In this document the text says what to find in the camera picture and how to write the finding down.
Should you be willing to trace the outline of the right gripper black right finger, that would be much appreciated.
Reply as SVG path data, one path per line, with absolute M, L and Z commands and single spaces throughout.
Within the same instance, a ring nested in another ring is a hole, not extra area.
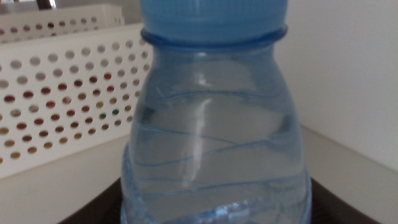
M 311 224 L 380 224 L 338 198 L 311 178 Z

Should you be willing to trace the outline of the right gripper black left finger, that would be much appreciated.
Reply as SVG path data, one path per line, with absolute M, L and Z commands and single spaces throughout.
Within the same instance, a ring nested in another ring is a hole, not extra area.
M 121 224 L 121 179 L 59 224 Z

